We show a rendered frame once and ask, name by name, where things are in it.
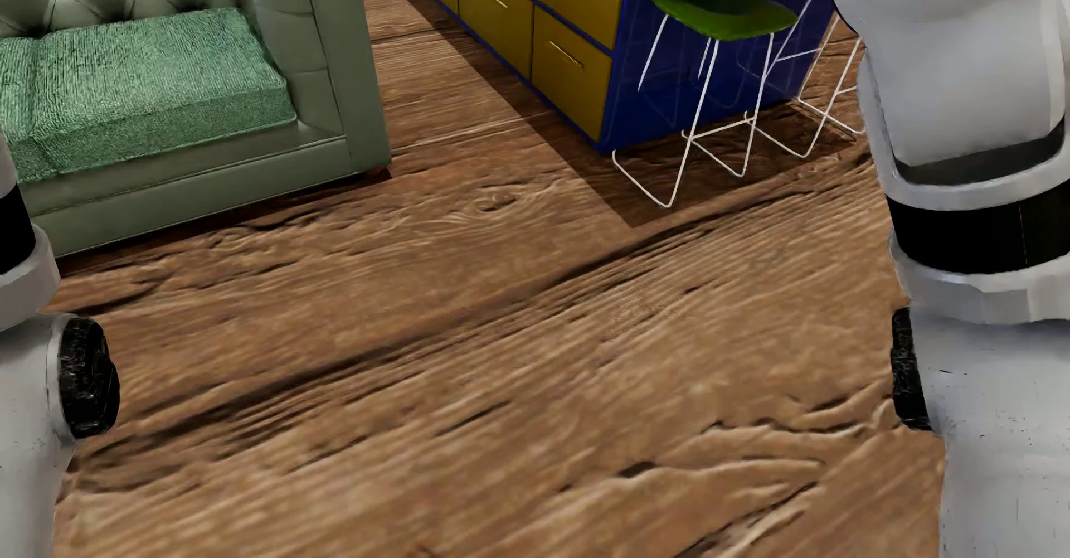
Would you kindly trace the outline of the blue yellow kitchen island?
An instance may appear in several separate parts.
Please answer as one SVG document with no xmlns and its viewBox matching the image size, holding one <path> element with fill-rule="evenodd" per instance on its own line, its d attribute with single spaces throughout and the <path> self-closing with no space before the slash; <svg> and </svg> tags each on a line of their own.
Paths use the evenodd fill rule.
<svg viewBox="0 0 1070 558">
<path fill-rule="evenodd" d="M 435 0 L 600 153 L 795 99 L 834 0 L 771 0 L 794 32 L 715 47 L 653 0 Z"/>
</svg>

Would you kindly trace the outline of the green tufted leather sofa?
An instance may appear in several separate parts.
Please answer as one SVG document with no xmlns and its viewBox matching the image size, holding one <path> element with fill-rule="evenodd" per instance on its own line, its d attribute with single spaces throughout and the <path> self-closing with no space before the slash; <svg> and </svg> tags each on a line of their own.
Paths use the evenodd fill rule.
<svg viewBox="0 0 1070 558">
<path fill-rule="evenodd" d="M 236 7 L 285 80 L 282 127 L 21 182 L 57 256 L 333 182 L 391 163 L 363 0 L 0 0 L 0 37 L 43 37 Z"/>
</svg>

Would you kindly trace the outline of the green woven seat cushion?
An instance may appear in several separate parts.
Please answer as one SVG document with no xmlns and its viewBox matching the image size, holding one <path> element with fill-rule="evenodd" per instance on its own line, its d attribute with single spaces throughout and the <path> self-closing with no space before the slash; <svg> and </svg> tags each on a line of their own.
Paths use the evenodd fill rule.
<svg viewBox="0 0 1070 558">
<path fill-rule="evenodd" d="M 0 129 L 21 182 L 295 119 L 236 7 L 0 37 Z"/>
</svg>

